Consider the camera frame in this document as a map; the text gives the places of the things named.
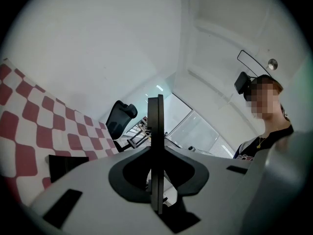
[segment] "necklace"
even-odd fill
[[[262,142],[261,142],[261,137],[259,137],[260,139],[259,139],[259,145],[258,146],[256,146],[258,149],[260,149],[261,148],[261,144],[263,143],[263,141],[265,140],[265,139],[267,139],[267,138],[265,138],[265,139],[263,139],[262,140]]]

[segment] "black slot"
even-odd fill
[[[234,171],[234,172],[238,172],[238,173],[241,173],[241,174],[246,174],[246,172],[248,171],[248,169],[237,167],[237,166],[234,166],[234,165],[230,165],[226,169]]]
[[[44,220],[60,229],[82,194],[78,190],[67,190],[44,215]]]

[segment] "checkered fabric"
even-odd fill
[[[17,201],[50,184],[51,155],[95,160],[118,153],[105,124],[71,109],[8,60],[0,65],[0,167]]]

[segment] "person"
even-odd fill
[[[251,112],[264,121],[265,132],[242,143],[234,155],[234,159],[253,160],[255,154],[271,146],[293,132],[292,125],[285,114],[278,95],[283,87],[268,75],[261,75],[251,81],[244,97],[251,104]]]

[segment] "vr headset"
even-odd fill
[[[257,88],[257,84],[262,84],[263,79],[268,79],[270,81],[276,82],[276,80],[269,75],[250,77],[245,72],[241,72],[235,82],[235,88],[238,94],[244,94],[244,98],[246,101],[251,101],[251,91]]]

